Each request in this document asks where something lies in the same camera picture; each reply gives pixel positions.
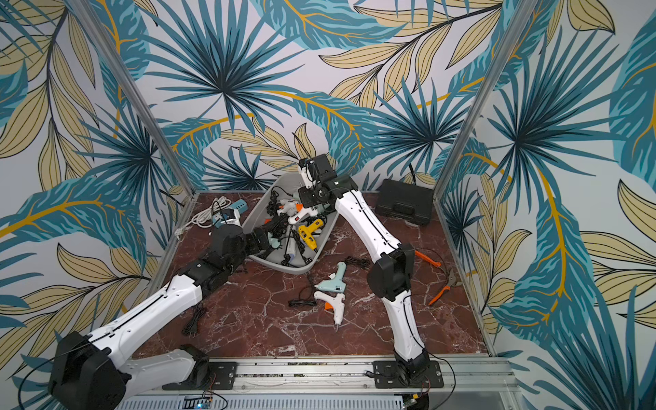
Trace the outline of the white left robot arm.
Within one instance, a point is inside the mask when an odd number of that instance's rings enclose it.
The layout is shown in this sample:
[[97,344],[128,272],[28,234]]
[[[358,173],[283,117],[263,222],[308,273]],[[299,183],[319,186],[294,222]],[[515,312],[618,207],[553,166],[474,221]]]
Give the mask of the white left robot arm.
[[187,344],[135,360],[133,354],[175,317],[222,287],[252,255],[269,247],[267,232],[226,224],[212,244],[151,297],[85,336],[73,331],[57,346],[49,393],[67,409],[115,409],[126,398],[163,386],[203,388],[208,356]]

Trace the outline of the yellow glue gun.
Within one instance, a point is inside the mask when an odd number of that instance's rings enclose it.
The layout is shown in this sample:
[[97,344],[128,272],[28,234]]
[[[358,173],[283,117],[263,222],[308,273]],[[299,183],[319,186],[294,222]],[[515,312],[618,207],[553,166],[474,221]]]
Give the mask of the yellow glue gun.
[[301,225],[298,227],[298,233],[300,238],[303,240],[303,242],[309,247],[309,249],[312,249],[312,251],[316,251],[318,249],[318,244],[316,239],[314,238],[314,233],[317,230],[320,230],[324,226],[324,221],[322,219],[317,219],[313,221],[310,225]]

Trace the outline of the white blue-tip glue gun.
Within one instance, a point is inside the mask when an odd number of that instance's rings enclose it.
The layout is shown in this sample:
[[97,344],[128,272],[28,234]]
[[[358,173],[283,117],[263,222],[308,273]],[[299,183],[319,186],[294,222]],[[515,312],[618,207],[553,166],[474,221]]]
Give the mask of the white blue-tip glue gun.
[[294,237],[290,236],[287,238],[287,244],[285,246],[285,258],[289,261],[293,261],[298,253],[297,242]]

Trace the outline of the white glue gun red switch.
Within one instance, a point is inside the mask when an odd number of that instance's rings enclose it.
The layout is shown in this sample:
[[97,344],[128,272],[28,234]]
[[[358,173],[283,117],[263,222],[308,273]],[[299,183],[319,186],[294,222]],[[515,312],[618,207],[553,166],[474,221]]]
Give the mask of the white glue gun red switch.
[[298,222],[306,219],[307,217],[316,217],[319,214],[318,206],[312,208],[305,208],[302,205],[296,206],[296,213],[288,218],[288,224],[291,226],[296,225]]

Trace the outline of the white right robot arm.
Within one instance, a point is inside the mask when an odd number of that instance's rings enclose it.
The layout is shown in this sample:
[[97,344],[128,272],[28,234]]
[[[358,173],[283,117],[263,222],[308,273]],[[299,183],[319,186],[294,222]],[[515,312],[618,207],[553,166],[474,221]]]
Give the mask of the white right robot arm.
[[388,314],[397,363],[409,372],[424,369],[430,355],[420,339],[411,304],[413,247],[384,227],[355,181],[347,174],[339,175],[326,155],[300,160],[298,172],[304,184],[298,191],[303,206],[332,206],[365,245],[372,261],[367,283]]

